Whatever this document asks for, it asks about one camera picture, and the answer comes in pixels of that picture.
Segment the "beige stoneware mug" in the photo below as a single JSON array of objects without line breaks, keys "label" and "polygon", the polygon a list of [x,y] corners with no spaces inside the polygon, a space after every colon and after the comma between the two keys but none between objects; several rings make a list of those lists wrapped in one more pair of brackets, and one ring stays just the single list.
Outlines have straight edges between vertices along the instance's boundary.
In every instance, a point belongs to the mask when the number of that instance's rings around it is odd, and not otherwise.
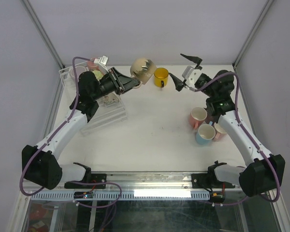
[{"label": "beige stoneware mug", "polygon": [[152,60],[147,58],[137,58],[130,67],[130,74],[132,78],[138,79],[141,83],[133,88],[137,89],[141,85],[145,85],[156,69],[157,67]]}]

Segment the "pale yellow mug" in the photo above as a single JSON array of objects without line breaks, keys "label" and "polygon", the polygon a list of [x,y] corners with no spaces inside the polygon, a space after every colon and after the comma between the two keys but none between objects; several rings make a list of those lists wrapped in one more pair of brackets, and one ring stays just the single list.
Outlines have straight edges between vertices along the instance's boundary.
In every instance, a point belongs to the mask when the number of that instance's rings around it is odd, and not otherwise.
[{"label": "pale yellow mug", "polygon": [[93,70],[92,72],[94,73],[94,75],[98,81],[100,81],[103,78],[103,73],[101,71]]}]

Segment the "clear acrylic dish rack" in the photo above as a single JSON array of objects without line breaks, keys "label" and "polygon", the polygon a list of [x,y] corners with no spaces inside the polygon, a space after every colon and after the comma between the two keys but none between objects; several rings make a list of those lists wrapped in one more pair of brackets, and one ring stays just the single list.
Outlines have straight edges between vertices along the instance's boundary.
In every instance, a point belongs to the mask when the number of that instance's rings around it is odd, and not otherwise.
[{"label": "clear acrylic dish rack", "polygon": [[[65,105],[69,107],[76,96],[76,82],[70,78],[69,70],[72,66],[67,67],[59,71],[61,83],[63,85],[63,91],[65,94]],[[106,106],[102,102],[102,98],[97,100],[99,108],[95,113],[94,117],[86,124],[80,133],[83,136],[88,136],[89,134],[104,129],[113,125],[114,123],[122,122],[128,119],[128,115],[125,106],[119,98],[119,103]]]}]

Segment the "pink patterned mug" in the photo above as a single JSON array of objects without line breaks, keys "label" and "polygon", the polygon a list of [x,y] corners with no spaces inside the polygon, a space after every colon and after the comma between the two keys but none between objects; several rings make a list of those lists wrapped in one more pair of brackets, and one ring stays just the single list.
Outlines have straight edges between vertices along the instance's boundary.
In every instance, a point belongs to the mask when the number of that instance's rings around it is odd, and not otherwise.
[{"label": "pink patterned mug", "polygon": [[89,71],[99,70],[99,58],[91,58],[87,61],[87,68]]}]

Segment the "pink mug white inside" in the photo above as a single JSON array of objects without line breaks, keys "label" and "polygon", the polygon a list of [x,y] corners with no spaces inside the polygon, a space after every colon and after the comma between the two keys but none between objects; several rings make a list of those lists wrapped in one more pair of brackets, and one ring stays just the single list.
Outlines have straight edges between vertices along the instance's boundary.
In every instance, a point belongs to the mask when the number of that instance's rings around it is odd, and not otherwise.
[{"label": "pink mug white inside", "polygon": [[191,110],[188,121],[190,126],[196,130],[207,118],[207,111],[202,107],[195,107]]}]

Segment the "lavender mug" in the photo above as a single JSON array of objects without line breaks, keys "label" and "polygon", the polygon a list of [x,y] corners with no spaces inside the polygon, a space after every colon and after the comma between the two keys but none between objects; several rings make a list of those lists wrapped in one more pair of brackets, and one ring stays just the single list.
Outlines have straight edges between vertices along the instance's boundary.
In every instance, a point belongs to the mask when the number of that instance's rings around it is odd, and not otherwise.
[{"label": "lavender mug", "polygon": [[[76,66],[76,67],[75,67],[75,71],[76,71],[76,76],[77,76],[77,79],[78,79],[79,76],[80,76],[82,73],[84,73],[84,72],[87,71],[87,68],[84,67],[84,66]],[[73,68],[73,67],[70,68],[70,70],[69,70],[69,75],[70,75],[70,78],[71,78],[72,80],[75,80],[75,73],[74,73],[74,68]]]}]

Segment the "mauve purple mug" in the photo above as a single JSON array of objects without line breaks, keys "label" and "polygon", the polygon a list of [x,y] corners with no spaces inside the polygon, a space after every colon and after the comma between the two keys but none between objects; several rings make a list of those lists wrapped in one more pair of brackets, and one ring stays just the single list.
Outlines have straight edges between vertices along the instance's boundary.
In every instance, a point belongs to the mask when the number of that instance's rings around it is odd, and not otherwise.
[{"label": "mauve purple mug", "polygon": [[205,119],[206,124],[209,124],[210,122],[214,123],[214,118],[211,115],[207,115]]}]

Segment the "green-inside patterned mug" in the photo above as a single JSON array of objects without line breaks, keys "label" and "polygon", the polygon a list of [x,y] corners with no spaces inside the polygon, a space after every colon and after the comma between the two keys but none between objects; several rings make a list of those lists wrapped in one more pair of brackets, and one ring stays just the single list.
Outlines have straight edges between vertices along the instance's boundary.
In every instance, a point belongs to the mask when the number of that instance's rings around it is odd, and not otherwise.
[{"label": "green-inside patterned mug", "polygon": [[102,102],[106,106],[110,106],[112,104],[119,103],[119,98],[116,94],[110,93],[102,98]]}]

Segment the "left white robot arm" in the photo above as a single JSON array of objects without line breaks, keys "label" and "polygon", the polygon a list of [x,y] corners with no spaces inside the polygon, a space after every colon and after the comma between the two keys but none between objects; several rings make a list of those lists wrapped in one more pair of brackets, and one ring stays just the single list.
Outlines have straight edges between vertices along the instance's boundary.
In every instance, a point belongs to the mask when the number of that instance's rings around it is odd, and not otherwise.
[{"label": "left white robot arm", "polygon": [[64,121],[35,146],[23,148],[21,179],[49,190],[60,182],[75,181],[82,188],[88,187],[92,180],[91,168],[77,162],[59,165],[60,154],[75,134],[94,117],[99,99],[113,92],[124,94],[139,85],[140,80],[122,75],[115,68],[111,68],[101,80],[97,80],[93,72],[81,73],[76,96]]}]

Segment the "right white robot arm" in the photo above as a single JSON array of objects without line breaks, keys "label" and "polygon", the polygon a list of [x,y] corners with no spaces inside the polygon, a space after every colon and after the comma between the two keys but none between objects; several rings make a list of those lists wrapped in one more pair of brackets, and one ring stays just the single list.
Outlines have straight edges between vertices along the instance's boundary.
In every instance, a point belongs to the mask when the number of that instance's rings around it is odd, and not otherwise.
[{"label": "right white robot arm", "polygon": [[242,155],[246,167],[234,167],[226,163],[216,163],[208,168],[206,181],[212,187],[228,182],[241,187],[248,197],[265,197],[266,192],[275,190],[273,202],[280,197],[285,160],[274,155],[246,127],[238,109],[239,77],[227,70],[219,71],[214,78],[203,73],[202,59],[183,55],[193,62],[194,67],[187,66],[180,80],[171,74],[175,89],[186,88],[193,92],[202,92],[206,99],[206,109],[214,123],[219,124],[232,139]]}]

